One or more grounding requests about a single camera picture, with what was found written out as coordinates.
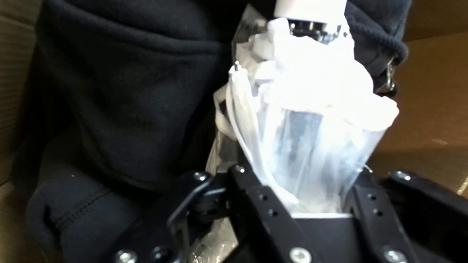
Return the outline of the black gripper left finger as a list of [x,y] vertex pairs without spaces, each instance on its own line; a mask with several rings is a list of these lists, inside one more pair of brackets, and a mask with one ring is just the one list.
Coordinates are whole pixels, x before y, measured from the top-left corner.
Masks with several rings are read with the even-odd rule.
[[228,169],[231,223],[239,245],[228,263],[313,263],[313,248],[271,187],[249,168]]

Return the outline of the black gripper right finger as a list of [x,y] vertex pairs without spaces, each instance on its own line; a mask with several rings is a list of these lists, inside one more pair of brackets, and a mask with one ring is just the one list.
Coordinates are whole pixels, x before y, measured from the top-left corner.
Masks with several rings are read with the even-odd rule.
[[385,188],[363,169],[348,193],[348,210],[358,222],[370,263],[420,263]]

